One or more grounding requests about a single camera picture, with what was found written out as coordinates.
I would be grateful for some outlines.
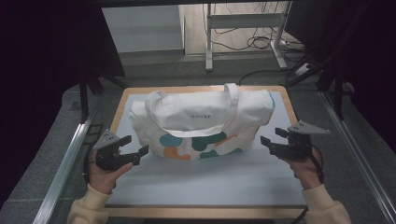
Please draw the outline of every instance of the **black cable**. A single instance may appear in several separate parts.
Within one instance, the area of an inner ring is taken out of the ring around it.
[[[227,9],[228,9],[228,11],[230,12],[230,14],[233,14],[233,13],[231,12],[231,10],[228,8],[228,3],[225,4],[225,7],[227,7]]]
[[[323,161],[323,154],[321,153],[320,149],[318,147],[316,147],[315,145],[311,144],[312,147],[316,148],[318,150],[318,153],[320,155],[320,164],[321,164],[321,168],[323,169],[324,166],[324,161]]]
[[[265,4],[262,4],[262,13],[265,12],[266,8],[267,8],[267,2],[265,2]]]
[[[207,35],[207,30],[206,30],[206,26],[205,26],[205,9],[204,9],[204,4],[202,4],[202,13],[203,13],[203,18],[204,18],[204,29],[205,29],[205,33],[206,33],[206,35]],[[239,29],[239,28],[234,28],[234,29],[225,31],[225,32],[223,32],[223,33],[218,33],[218,32],[216,31],[216,29],[215,29],[215,32],[216,32],[217,34],[225,34],[225,33],[229,33],[229,32],[231,32],[231,31],[237,30],[237,29]],[[266,48],[270,45],[270,39],[269,39],[268,37],[265,37],[265,36],[255,36],[255,34],[257,33],[257,30],[258,30],[258,29],[259,29],[259,28],[256,28],[256,30],[255,30],[255,32],[254,32],[254,34],[253,34],[253,37],[251,37],[251,38],[249,38],[249,39],[247,40],[247,46],[244,47],[244,48],[241,48],[241,49],[235,49],[235,48],[229,47],[229,46],[227,46],[227,45],[224,45],[224,44],[221,44],[221,43],[218,43],[218,42],[215,42],[215,41],[211,41],[211,43],[212,43],[212,44],[216,44],[216,45],[221,45],[221,46],[223,46],[224,48],[232,49],[232,50],[244,50],[244,49],[249,49],[249,48],[254,48],[254,49],[266,49]],[[257,42],[257,41],[263,41],[263,40],[265,40],[265,41],[267,42],[267,44],[266,44],[264,47],[258,47],[258,46],[256,45],[256,42]]]
[[[276,2],[276,6],[275,6],[275,10],[274,10],[274,12],[276,12],[276,10],[277,10],[277,5],[279,4],[279,2]]]
[[[85,153],[84,163],[82,165],[82,175],[84,177],[85,184],[88,184],[90,182],[90,167],[89,167],[89,165],[91,164],[90,155],[91,155],[91,151],[94,146],[94,143],[90,143],[88,145],[89,145],[88,150]]]
[[[301,67],[302,65],[304,65],[305,63],[307,63],[307,62],[308,62],[309,60],[311,60],[311,59],[312,59],[312,56],[305,54],[305,55],[293,66],[293,68],[290,69],[290,71],[286,74],[286,77],[285,77],[284,79],[280,80],[278,84],[279,84],[280,86],[285,87],[285,88],[288,87],[288,84],[289,84],[288,81],[289,81],[290,75],[291,75],[293,72],[295,72],[295,69],[296,69],[296,68]]]
[[[242,76],[241,78],[239,78],[238,86],[241,85],[241,82],[242,82],[243,79],[245,79],[246,77],[251,76],[251,75],[253,75],[253,74],[256,74],[256,73],[266,73],[266,72],[287,72],[287,71],[289,71],[289,70],[291,70],[291,69],[285,69],[285,70],[258,70],[258,71],[250,72],[250,73],[247,73],[246,75]]]
[[[263,29],[264,32],[265,32],[266,34],[268,34],[268,35],[272,35],[272,33],[277,34],[277,31],[274,29],[274,27],[266,27],[266,28],[271,29],[271,34],[270,34],[270,33],[267,33],[267,32],[265,31],[265,29]],[[289,42],[289,43],[291,43],[291,44],[300,44],[300,45],[303,45],[303,43],[301,43],[301,42],[289,41],[289,40],[284,39],[284,38],[280,38],[280,39],[283,40],[283,41],[287,41],[287,42]]]
[[[297,218],[295,218],[290,224],[299,223],[305,217],[306,212],[308,212],[308,207],[307,206],[305,207],[303,212]]]
[[[260,2],[253,10],[253,13],[256,11],[256,9],[262,4],[262,2]]]
[[[216,14],[216,4],[215,4],[215,8],[214,8],[213,14]],[[227,34],[227,33],[231,32],[231,31],[234,31],[234,30],[237,30],[237,29],[239,29],[239,28],[233,28],[231,30],[224,31],[224,32],[218,32],[218,30],[215,29],[215,33],[218,34],[218,35],[224,35],[224,34]]]
[[[311,150],[309,150],[309,152],[308,152],[308,151],[304,150],[305,146],[303,146],[303,144],[300,141],[298,141],[297,139],[289,137],[289,140],[291,140],[293,143],[296,143],[297,145],[299,145],[298,148],[301,151],[303,151],[304,153],[306,153],[306,155],[308,156],[309,160],[311,160],[314,163],[314,165],[315,165],[315,167],[317,169],[317,175],[318,175],[319,181],[320,181],[321,184],[323,184],[323,181],[324,181],[323,164],[320,164],[318,162],[318,160],[315,158],[314,154],[312,153],[312,147],[314,147],[314,146],[312,144],[310,144],[309,147],[311,148]],[[317,147],[315,147],[315,148],[317,149],[317,151],[321,155],[320,150]]]

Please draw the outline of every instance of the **gray floor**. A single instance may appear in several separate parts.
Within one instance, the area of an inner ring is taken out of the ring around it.
[[[131,87],[197,86],[238,83],[245,74],[258,70],[278,69],[271,52],[245,55],[215,56],[214,71],[205,71],[203,56],[184,57],[180,55],[147,55],[136,59],[122,55],[126,77],[120,80]],[[261,72],[246,77],[242,85],[278,85],[287,72]],[[291,103],[298,119],[329,129],[331,135],[314,135],[313,143],[324,155],[325,184],[335,200],[342,202],[353,223],[388,223],[372,191],[367,187],[341,134],[336,129],[326,106],[315,88],[318,76],[313,76],[293,88],[289,88]],[[101,79],[105,87],[100,96],[98,109],[92,124],[109,128],[118,107],[122,89]],[[64,93],[63,106],[42,147],[14,189],[0,212],[0,223],[32,223],[45,198],[65,151],[73,138],[79,120],[80,110],[78,87]],[[396,199],[396,180],[393,171],[396,157],[373,128],[362,118],[354,105],[344,97],[344,116],[362,154],[373,169],[386,193]],[[76,162],[64,185],[49,223],[65,223],[70,204],[84,195],[85,183],[81,176],[81,165],[86,148],[81,147]],[[142,219],[112,217],[108,223],[142,223]],[[276,220],[276,223],[290,223],[290,220]]]

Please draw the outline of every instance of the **black curtain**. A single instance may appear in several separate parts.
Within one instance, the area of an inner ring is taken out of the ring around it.
[[[396,152],[395,40],[396,3],[372,1],[348,41],[344,74],[352,102]]]
[[[0,29],[3,204],[47,136],[64,91],[92,69],[124,73],[97,4],[0,1]]]

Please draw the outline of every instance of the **human hand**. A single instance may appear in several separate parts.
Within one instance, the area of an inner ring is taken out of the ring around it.
[[[312,147],[312,154],[318,162],[321,161],[320,153],[314,147]],[[303,161],[293,161],[288,159],[280,158],[282,161],[287,162],[290,165],[290,169],[294,172],[296,177],[300,180],[303,189],[314,189],[321,185],[318,177],[318,171],[315,164],[311,159],[307,158]]]
[[[97,150],[94,150],[91,154],[90,161],[94,161],[96,157]],[[116,185],[117,179],[131,170],[134,165],[130,162],[120,167],[120,169],[109,172],[104,171],[96,165],[95,162],[89,164],[89,174],[90,174],[90,185],[93,189],[104,193],[111,194],[114,186]]]

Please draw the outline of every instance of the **white tabletop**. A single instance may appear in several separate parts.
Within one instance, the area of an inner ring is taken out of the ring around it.
[[[275,127],[290,126],[280,92],[272,91],[276,102],[268,125],[260,127],[252,148],[242,153],[198,161],[178,161],[153,155],[123,175],[107,205],[158,206],[266,206],[303,205],[302,187],[289,166],[269,154],[260,143],[264,135],[286,144],[275,135]],[[131,94],[124,107],[117,135],[132,136],[121,154],[136,152],[141,146],[129,119],[132,101],[144,101],[146,94]]]

